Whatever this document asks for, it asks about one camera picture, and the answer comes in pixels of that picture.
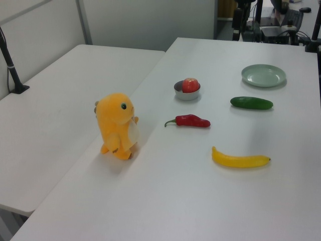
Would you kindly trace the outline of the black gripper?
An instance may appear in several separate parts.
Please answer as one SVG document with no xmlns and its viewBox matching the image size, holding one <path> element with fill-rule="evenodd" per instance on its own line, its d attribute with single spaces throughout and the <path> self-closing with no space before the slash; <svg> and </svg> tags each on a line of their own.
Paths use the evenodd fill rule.
<svg viewBox="0 0 321 241">
<path fill-rule="evenodd" d="M 249 1 L 246 0 L 241 0 L 241 1 L 236 1 L 237 3 L 237 8 L 234 10 L 233 14 L 233 19 L 232 19 L 232 28 L 233 30 L 233 36 L 232 40 L 233 41 L 239 41 L 240 39 L 240 31 L 239 29 L 242 28 L 242 35 L 248 34 L 248 26 L 244 25 L 246 21 L 248 20 L 249 16 Z"/>
</svg>

